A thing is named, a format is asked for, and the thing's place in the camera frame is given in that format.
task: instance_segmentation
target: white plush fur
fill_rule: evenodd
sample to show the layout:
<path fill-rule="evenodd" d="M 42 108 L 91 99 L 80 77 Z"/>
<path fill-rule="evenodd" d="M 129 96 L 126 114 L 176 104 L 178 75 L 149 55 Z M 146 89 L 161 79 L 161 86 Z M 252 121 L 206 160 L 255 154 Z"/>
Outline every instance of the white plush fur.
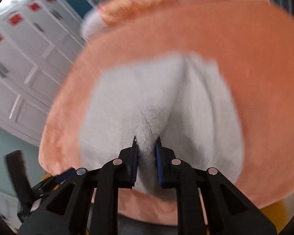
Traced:
<path fill-rule="evenodd" d="M 82 166 L 91 170 L 117 158 L 133 137 L 140 147 L 134 189 L 172 199 L 160 190 L 154 144 L 174 150 L 194 168 L 218 168 L 235 182 L 242 169 L 242 132 L 231 93 L 215 62 L 171 52 L 103 73 L 80 133 Z"/>

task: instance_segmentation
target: white cabinet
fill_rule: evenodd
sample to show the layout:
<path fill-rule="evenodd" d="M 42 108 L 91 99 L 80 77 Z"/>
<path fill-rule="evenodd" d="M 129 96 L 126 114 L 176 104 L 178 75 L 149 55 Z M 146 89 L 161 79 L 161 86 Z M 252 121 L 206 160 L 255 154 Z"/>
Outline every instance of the white cabinet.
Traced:
<path fill-rule="evenodd" d="M 0 126 L 5 130 L 39 146 L 52 102 L 83 48 L 81 21 L 65 0 L 19 0 L 0 10 Z"/>

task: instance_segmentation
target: pink fabric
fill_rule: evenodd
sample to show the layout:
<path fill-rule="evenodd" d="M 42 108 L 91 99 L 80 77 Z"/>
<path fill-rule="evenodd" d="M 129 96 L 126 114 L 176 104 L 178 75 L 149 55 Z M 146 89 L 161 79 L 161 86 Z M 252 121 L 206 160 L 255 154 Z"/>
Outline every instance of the pink fabric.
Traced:
<path fill-rule="evenodd" d="M 294 19 L 263 1 L 188 0 L 94 37 L 74 64 L 45 126 L 39 161 L 52 174 L 81 165 L 80 125 L 101 72 L 171 50 L 216 59 L 241 120 L 245 160 L 236 186 L 258 207 L 294 191 Z M 132 190 L 119 212 L 176 223 L 176 203 Z"/>

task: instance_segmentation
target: fuzzy fabric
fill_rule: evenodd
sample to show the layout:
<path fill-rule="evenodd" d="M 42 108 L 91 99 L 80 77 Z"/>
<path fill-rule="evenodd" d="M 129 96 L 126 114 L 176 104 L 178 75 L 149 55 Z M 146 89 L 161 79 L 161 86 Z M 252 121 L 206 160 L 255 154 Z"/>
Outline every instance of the fuzzy fabric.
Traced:
<path fill-rule="evenodd" d="M 82 166 L 98 169 L 139 145 L 134 189 L 174 200 L 161 190 L 154 144 L 206 170 L 218 168 L 232 183 L 242 170 L 243 140 L 231 93 L 215 62 L 196 54 L 168 53 L 106 71 L 93 91 L 80 133 Z"/>
<path fill-rule="evenodd" d="M 244 140 L 235 186 L 259 208 L 293 193 L 294 18 L 265 1 L 186 0 L 94 36 L 48 115 L 41 166 L 52 174 L 81 167 L 80 130 L 102 75 L 173 50 L 217 61 L 231 90 Z M 145 222 L 177 224 L 176 201 L 136 190 L 119 190 L 118 211 Z"/>

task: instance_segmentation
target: silver bolt head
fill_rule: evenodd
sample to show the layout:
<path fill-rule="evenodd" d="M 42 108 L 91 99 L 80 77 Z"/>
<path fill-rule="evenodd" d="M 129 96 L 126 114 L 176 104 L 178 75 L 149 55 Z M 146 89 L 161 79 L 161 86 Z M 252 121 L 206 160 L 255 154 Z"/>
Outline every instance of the silver bolt head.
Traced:
<path fill-rule="evenodd" d="M 121 159 L 114 159 L 114 160 L 112 161 L 112 163 L 113 163 L 114 165 L 120 165 L 120 164 L 123 163 L 123 161 L 122 161 Z"/>
<path fill-rule="evenodd" d="M 84 169 L 84 168 L 79 168 L 76 171 L 77 175 L 84 175 L 85 173 L 86 173 L 86 169 Z"/>
<path fill-rule="evenodd" d="M 181 160 L 180 160 L 180 159 L 173 159 L 173 160 L 171 161 L 171 163 L 172 163 L 173 165 L 180 165 L 180 164 L 181 164 Z"/>
<path fill-rule="evenodd" d="M 218 170 L 216 168 L 209 168 L 208 173 L 210 175 L 216 175 L 218 173 Z"/>

